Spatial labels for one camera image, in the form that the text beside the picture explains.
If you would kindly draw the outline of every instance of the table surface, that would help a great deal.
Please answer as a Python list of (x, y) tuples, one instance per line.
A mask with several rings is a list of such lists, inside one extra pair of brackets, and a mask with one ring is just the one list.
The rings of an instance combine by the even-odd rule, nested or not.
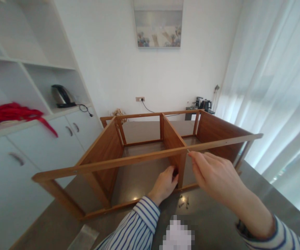
[[(172, 121), (180, 135), (192, 134), (194, 122)], [(159, 122), (127, 122), (123, 125), (127, 143), (155, 140), (160, 138)], [(199, 143), (196, 138), (186, 138), (187, 144)], [(164, 150), (163, 143), (151, 143), (128, 147), (124, 156)], [(167, 158), (142, 162), (119, 169), (112, 197), (112, 204), (137, 199), (147, 194), (158, 174), (169, 166)], [(284, 223), (300, 236), (300, 211), (283, 197), (251, 166), (244, 162), (241, 179)], [(184, 185), (195, 182), (191, 170), (191, 160), (187, 157)], [(77, 176), (66, 188), (67, 192), (86, 211), (100, 209), (99, 201), (93, 196), (88, 184)], [(152, 249), (158, 249), (166, 234), (173, 215), (178, 215), (188, 230), (195, 232), (195, 243), (199, 249), (247, 249), (235, 229), (237, 217), (226, 207), (214, 201), (201, 189), (185, 192), (189, 207), (179, 208), (180, 194), (171, 195), (160, 205), (161, 215), (154, 235)], [(93, 248), (116, 229), (130, 209), (105, 215), (85, 224), (100, 232)], [(67, 249), (84, 223), (78, 222), (60, 204), (54, 201), (34, 223), (33, 227), (19, 241), (15, 249)]]

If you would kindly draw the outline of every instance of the small appliance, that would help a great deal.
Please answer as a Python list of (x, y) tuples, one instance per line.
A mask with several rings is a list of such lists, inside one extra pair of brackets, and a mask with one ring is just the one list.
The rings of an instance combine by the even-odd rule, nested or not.
[(58, 108), (70, 108), (76, 106), (72, 95), (62, 85), (52, 85), (52, 95)]
[(205, 112), (210, 113), (211, 115), (214, 115), (215, 112), (211, 110), (212, 108), (212, 102), (210, 100), (205, 99), (204, 101), (202, 101), (200, 107), (200, 109), (204, 109)]

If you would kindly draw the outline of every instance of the striped sleeve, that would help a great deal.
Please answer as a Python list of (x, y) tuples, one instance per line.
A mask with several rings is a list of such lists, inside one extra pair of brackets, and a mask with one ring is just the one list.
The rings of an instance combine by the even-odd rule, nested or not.
[(295, 249), (300, 250), (300, 237), (297, 236), (291, 229), (289, 229), (280, 219), (274, 215), (275, 233), (265, 239), (259, 240), (255, 238), (246, 228), (246, 226), (239, 221), (237, 230), (245, 241), (249, 249)]
[(159, 215), (156, 204), (144, 196), (95, 250), (150, 249)]

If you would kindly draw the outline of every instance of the painting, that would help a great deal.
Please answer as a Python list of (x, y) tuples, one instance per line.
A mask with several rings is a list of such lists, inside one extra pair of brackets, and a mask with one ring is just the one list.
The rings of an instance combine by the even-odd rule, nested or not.
[(180, 48), (183, 0), (133, 0), (137, 46)]

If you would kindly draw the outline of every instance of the cabinet handle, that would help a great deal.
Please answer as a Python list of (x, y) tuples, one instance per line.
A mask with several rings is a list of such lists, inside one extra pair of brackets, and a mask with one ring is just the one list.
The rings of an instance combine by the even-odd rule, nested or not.
[(25, 164), (25, 161), (19, 155), (17, 155), (16, 153), (10, 152), (9, 155), (11, 155), (17, 161), (19, 161), (21, 166), (23, 166)]
[(72, 130), (68, 126), (66, 126), (66, 128), (69, 130), (70, 136), (73, 136), (74, 134), (72, 133)]
[(76, 127), (76, 129), (77, 129), (77, 133), (79, 132), (79, 127), (77, 126), (77, 124), (76, 123), (74, 123), (74, 126)]

